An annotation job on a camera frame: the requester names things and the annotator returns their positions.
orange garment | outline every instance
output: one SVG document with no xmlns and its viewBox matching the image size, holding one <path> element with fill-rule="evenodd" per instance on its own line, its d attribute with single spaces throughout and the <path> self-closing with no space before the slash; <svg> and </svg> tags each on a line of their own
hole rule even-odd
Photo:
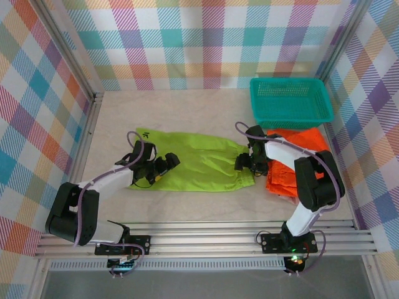
<svg viewBox="0 0 399 299">
<path fill-rule="evenodd" d="M 322 151 L 329 149 L 323 135 L 317 128 L 312 128 L 302 132 L 285 129 L 267 131 L 268 135 L 274 133 L 281 135 L 287 141 L 303 148 L 307 148 L 308 150 Z M 323 177 L 323 174 L 318 174 L 317 177 Z M 269 162 L 266 189 L 278 195 L 297 197 L 298 192 L 295 172 L 278 161 Z"/>
</svg>

vent grille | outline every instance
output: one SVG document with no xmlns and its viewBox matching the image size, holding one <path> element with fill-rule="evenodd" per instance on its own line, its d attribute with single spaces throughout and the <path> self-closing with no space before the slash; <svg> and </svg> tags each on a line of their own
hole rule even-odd
<svg viewBox="0 0 399 299">
<path fill-rule="evenodd" d="M 282 257 L 235 258 L 235 259 L 154 259 L 146 258 L 136 270 L 167 271 L 222 271 L 222 270 L 283 270 Z M 51 271 L 107 270 L 107 260 L 53 260 Z"/>
</svg>

lime green pants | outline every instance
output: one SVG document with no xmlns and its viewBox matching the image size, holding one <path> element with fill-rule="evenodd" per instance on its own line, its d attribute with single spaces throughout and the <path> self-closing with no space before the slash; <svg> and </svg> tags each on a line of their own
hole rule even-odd
<svg viewBox="0 0 399 299">
<path fill-rule="evenodd" d="M 155 144 L 158 156 L 174 153 L 180 160 L 176 168 L 143 190 L 222 192 L 255 183 L 248 169 L 234 170 L 236 157 L 248 153 L 246 146 L 226 138 L 195 133 L 165 133 L 145 128 L 138 128 L 137 133 L 144 141 Z M 139 180 L 137 185 L 149 186 L 145 179 Z M 134 185 L 130 188 L 140 189 Z"/>
</svg>

plastic basket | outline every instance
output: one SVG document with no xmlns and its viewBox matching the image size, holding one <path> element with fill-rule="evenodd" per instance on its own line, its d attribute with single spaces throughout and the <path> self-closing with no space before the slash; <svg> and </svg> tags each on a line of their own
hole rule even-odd
<svg viewBox="0 0 399 299">
<path fill-rule="evenodd" d="M 254 78 L 251 103 L 262 128 L 308 129 L 334 119 L 327 90 L 315 78 Z"/>
</svg>

plaid backdrop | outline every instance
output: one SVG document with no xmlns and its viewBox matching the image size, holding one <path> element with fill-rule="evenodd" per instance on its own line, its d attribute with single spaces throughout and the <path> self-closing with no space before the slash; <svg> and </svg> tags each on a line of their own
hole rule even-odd
<svg viewBox="0 0 399 299">
<path fill-rule="evenodd" d="M 0 0 L 0 298 L 20 298 L 89 101 L 28 0 Z"/>
<path fill-rule="evenodd" d="M 257 73 L 313 77 L 356 2 L 63 0 L 106 90 L 248 88 Z M 80 56 L 65 18 L 55 19 Z"/>
<path fill-rule="evenodd" d="M 399 296 L 399 0 L 374 0 L 327 87 L 347 193 Z"/>
</svg>

